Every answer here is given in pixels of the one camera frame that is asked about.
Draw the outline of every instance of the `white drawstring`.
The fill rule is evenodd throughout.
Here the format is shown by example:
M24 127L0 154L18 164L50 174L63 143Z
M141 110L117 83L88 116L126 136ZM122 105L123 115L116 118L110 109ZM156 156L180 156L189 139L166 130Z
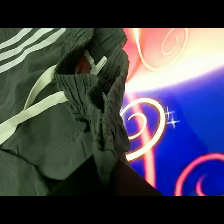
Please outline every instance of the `white drawstring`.
M89 55L89 53L87 54L87 60L89 60L89 63L91 62L90 64L92 66L91 74L97 75L103 68L103 66L106 64L107 58L103 57L95 66L93 58ZM53 80L55 67L56 65L48 68L36 81L29 93L23 110L19 114L0 124L0 145L3 144L6 140L10 138L10 136L14 134L19 124L32 117L37 116L38 114L42 113L50 107L68 101L64 92L59 91L46 97L39 103L32 105L40 91L43 90Z

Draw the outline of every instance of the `star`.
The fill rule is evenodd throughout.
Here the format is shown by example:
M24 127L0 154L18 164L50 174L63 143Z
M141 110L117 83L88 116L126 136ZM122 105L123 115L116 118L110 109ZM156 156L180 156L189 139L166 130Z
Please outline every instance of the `star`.
M168 117L168 120L169 120L169 118L170 118L170 114L173 114L173 113L175 113L175 111L169 111L169 108L168 107L166 107L166 113L165 114L167 114L167 117Z
M180 122L180 121L175 121L174 119L173 119L173 116L172 116L172 119L171 119L171 121L170 122L167 122L166 124L172 124L173 125L173 128L175 129L175 124L176 123L178 123L178 122Z

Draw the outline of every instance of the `pink swirl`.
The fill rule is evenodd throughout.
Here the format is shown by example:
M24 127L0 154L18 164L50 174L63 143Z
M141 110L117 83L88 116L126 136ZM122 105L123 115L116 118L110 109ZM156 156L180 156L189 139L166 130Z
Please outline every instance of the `pink swirl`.
M224 162L224 155L219 153L208 154L208 155L200 156L197 159L195 159L193 162L191 162L178 177L175 190L174 190L174 195L182 196L183 186L189 174L200 164L208 162L208 161L212 161L212 160L219 160ZM205 176L202 176L196 184L196 193L199 196L205 196L205 194L202 191L202 182L204 178Z

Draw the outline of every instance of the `swirl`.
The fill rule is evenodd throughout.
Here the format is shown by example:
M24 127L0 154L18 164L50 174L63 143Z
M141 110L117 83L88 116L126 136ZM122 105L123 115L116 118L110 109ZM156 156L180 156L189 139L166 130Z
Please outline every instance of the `swirl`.
M183 186L184 182L186 181L187 177L189 174L200 164L208 162L208 161L213 161L213 160L219 160L221 162L224 162L224 155L223 154L208 154L205 156L200 156L197 159L195 159L193 162L191 162L180 174L178 177L178 180L176 182L175 190L174 190L174 195L175 196L182 196L183 192ZM202 176L199 178L199 181L196 184L196 193L199 196L205 196L205 194L202 191L202 182L204 180L205 176Z
M142 104L142 103L146 103L146 104L154 106L159 112L160 121L159 121L159 125L158 125L158 128L157 128L154 136L148 142L148 144L146 144L142 148L140 148L134 152L128 153L126 155L128 161L134 160L134 159L142 156L143 154L145 154L148 150L150 150L159 141L160 137L163 134L165 124L166 124L166 115L165 115L165 111L164 111L163 107L156 100L153 100L150 98L140 98L140 99L134 100L120 112L121 117L123 117L125 112L127 110L129 110L131 107L134 107L137 104ZM133 118L135 116L139 116L143 119L143 127L137 134L135 134L133 136L129 136L130 140L133 140L133 139L136 139L137 137L139 137L144 132L146 125L147 125L147 119L146 119L145 115L142 113L135 113L135 114L131 115L128 118L128 120L130 120L131 118Z
M165 39L164 39L164 41L163 41L163 43L162 43L162 54L163 54L164 56L168 56L168 55L172 54L172 53L176 50L176 48L177 48L177 45L178 45L178 42L179 42L179 38L178 38L178 36L176 35L176 44L175 44L175 46L174 46L170 51L168 51L168 52L166 52L166 51L164 50L164 45L165 45L166 42L167 42L167 38L170 36L170 34L171 34L175 29L176 29L176 28L172 28L172 29L167 33L167 35L166 35L166 37L165 37ZM188 29L187 29L187 28L184 28L184 31L185 31L185 40L184 40L183 46L181 47L181 49L180 49L179 53L176 55L176 57L175 57L172 61L170 61L170 63L169 63L168 65L173 64L173 63L180 57L180 55L183 53L183 51L184 51L184 49L185 49L185 47L186 47L186 45L187 45L187 41L188 41ZM153 67L153 66L149 65L149 64L145 61L145 59L144 59L144 57L143 57L143 55L142 55L142 50L141 50L139 28L134 28L134 34L135 34L135 41L136 41L136 45L137 45L137 49L138 49L138 53L139 53L139 56L140 56L140 59L141 59L143 65L144 65L147 69L149 69L150 71L152 71L152 72L158 72L158 71L161 71L161 70L165 69L167 66L164 66L164 67Z

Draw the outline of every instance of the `computer screen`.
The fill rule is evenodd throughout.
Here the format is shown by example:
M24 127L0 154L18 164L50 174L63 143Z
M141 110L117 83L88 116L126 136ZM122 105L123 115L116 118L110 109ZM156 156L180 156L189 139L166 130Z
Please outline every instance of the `computer screen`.
M124 31L131 166L167 196L224 195L224 29Z

